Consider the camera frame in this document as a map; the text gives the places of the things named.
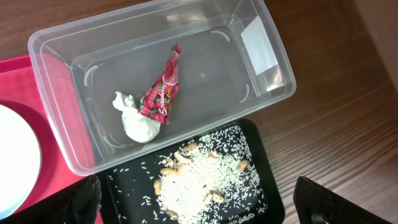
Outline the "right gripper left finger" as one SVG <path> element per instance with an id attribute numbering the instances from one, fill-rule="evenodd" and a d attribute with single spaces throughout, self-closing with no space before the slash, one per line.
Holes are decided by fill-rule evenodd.
<path id="1" fill-rule="evenodd" d="M 101 183 L 90 175 L 42 201 L 1 220 L 1 224 L 94 224 Z"/>

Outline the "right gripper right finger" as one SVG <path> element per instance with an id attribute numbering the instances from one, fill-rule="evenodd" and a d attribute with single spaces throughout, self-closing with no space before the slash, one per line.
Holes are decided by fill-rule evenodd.
<path id="1" fill-rule="evenodd" d="M 391 224 L 304 176 L 293 199 L 301 224 Z"/>

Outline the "light blue plate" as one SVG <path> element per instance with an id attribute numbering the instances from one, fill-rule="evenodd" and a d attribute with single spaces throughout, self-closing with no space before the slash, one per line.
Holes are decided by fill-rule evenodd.
<path id="1" fill-rule="evenodd" d="M 26 200 L 41 167 L 39 140 L 28 122 L 1 106 L 1 218 L 12 215 Z"/>

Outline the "white tissue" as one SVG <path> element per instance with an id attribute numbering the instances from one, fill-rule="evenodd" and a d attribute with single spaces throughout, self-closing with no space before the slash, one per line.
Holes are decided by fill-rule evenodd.
<path id="1" fill-rule="evenodd" d="M 147 143 L 160 132 L 160 123 L 138 112 L 132 95 L 115 92 L 113 107 L 122 112 L 121 119 L 125 133 L 132 140 Z"/>

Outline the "red snack wrapper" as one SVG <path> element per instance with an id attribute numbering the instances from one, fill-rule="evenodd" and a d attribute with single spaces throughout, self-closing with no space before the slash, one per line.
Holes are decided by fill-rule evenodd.
<path id="1" fill-rule="evenodd" d="M 168 124 L 172 103 L 179 89 L 178 62 L 181 48 L 172 47 L 171 54 L 161 76 L 141 99 L 139 113 L 161 124 Z"/>

